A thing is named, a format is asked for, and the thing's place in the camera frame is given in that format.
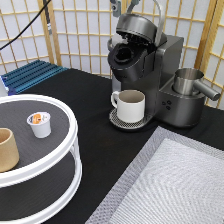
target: beige cup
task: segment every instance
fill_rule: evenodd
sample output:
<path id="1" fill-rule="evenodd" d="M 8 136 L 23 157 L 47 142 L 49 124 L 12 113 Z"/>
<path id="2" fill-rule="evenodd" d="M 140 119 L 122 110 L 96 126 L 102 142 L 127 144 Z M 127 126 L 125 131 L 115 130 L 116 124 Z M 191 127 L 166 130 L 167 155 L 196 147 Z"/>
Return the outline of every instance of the beige cup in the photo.
<path id="1" fill-rule="evenodd" d="M 11 130 L 0 128 L 0 173 L 12 169 L 19 161 L 19 152 Z"/>

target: coffee cup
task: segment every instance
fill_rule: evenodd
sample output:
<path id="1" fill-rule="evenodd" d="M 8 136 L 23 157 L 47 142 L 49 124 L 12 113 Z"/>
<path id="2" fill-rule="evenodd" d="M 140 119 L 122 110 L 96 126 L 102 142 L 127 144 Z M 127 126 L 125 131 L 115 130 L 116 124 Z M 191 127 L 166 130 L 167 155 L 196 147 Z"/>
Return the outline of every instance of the coffee cup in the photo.
<path id="1" fill-rule="evenodd" d="M 117 117 L 126 123 L 136 123 L 145 113 L 145 95 L 137 90 L 113 92 L 111 103 L 117 108 Z"/>

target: gray placemat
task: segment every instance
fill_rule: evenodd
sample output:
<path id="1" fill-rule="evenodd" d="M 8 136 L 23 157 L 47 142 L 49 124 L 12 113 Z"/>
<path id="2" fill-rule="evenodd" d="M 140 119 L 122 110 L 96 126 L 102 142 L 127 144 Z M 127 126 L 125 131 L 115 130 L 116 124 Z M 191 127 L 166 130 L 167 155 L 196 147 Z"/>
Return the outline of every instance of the gray placemat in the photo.
<path id="1" fill-rule="evenodd" d="M 36 138 L 27 118 L 35 112 L 51 115 L 51 134 L 46 138 Z M 50 103 L 40 101 L 15 101 L 0 104 L 0 128 L 13 131 L 19 150 L 20 160 L 13 169 L 27 166 L 57 148 L 69 131 L 69 119 L 63 110 Z"/>
<path id="2" fill-rule="evenodd" d="M 165 139 L 109 223 L 223 223 L 223 170 L 223 160 Z"/>
<path id="3" fill-rule="evenodd" d="M 25 218 L 47 208 L 65 193 L 74 175 L 74 158 L 68 153 L 44 173 L 25 182 L 0 188 L 0 223 Z"/>
<path id="4" fill-rule="evenodd" d="M 87 224 L 106 224 L 109 222 L 111 216 L 165 138 L 224 160 L 224 152 L 158 127 L 95 212 L 87 220 Z"/>

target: black table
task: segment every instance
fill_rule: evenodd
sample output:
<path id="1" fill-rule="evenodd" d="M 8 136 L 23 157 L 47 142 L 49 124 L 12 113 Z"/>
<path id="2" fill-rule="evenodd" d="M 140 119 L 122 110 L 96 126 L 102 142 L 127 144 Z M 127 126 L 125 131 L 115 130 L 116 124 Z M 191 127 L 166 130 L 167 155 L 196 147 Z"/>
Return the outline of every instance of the black table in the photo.
<path id="1" fill-rule="evenodd" d="M 136 133 L 115 129 L 108 116 L 111 80 L 70 69 L 25 91 L 66 103 L 79 126 L 83 176 L 70 203 L 47 224 L 85 223 L 158 126 L 224 150 L 224 111 L 204 107 L 194 128 L 177 129 L 152 121 Z"/>

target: drip tray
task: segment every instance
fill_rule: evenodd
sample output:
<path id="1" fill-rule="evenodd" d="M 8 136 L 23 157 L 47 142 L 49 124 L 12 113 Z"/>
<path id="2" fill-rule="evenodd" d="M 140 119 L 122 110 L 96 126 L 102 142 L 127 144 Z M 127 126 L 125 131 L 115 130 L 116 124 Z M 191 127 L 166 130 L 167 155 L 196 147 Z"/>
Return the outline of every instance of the drip tray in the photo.
<path id="1" fill-rule="evenodd" d="M 124 121 L 121 121 L 118 117 L 117 117 L 117 109 L 114 108 L 109 115 L 109 119 L 110 122 L 116 127 L 121 129 L 122 131 L 128 131 L 128 132 L 132 132 L 132 131 L 138 131 L 139 129 L 145 127 L 149 121 L 151 121 L 153 118 L 153 116 L 145 114 L 145 117 L 136 122 L 136 123 L 126 123 Z"/>

